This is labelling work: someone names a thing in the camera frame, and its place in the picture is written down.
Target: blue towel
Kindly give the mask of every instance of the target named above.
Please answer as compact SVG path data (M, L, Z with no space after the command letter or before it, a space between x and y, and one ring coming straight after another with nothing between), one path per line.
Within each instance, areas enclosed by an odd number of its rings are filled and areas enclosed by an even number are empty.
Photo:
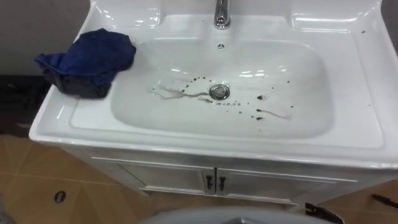
M84 91L106 88L107 93L117 73L132 65L135 54L136 48L129 36L100 29L82 34L66 53L41 54L35 61L43 69L45 77L53 76L48 80L61 92L84 98L102 98L104 94L85 97Z

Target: tile floor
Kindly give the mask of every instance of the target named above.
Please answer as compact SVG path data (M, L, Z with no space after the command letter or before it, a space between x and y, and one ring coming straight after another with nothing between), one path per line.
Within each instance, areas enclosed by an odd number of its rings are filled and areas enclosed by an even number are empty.
M54 202L58 191L62 203ZM370 194L398 201L398 179L323 203L347 224L398 224L398 209ZM249 205L282 210L271 203L154 193L138 195L59 148L0 136L0 194L17 224L132 224L162 208Z

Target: chrome faucet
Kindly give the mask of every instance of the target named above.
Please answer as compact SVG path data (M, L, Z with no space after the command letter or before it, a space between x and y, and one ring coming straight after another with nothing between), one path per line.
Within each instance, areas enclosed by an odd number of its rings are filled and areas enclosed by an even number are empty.
M231 25L229 12L231 9L230 0L216 0L216 13L214 15L214 26L217 29L228 29Z

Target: drain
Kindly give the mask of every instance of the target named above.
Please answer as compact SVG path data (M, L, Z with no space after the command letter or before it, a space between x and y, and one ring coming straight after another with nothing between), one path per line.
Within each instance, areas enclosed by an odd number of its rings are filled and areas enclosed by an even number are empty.
M229 87L223 84L213 85L209 94L215 100L225 100L229 97Z

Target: white ceramic sink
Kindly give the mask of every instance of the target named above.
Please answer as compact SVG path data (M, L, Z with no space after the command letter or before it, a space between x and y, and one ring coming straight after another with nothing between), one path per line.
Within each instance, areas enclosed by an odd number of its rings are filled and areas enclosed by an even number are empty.
M333 124L326 68L306 45L210 36L150 40L137 49L111 104L125 124L234 138L308 138ZM231 90L221 101L208 96L219 83Z
M93 1L80 33L130 36L134 65L103 100L50 90L36 141L398 167L398 63L375 0ZM229 87L225 100L209 89Z

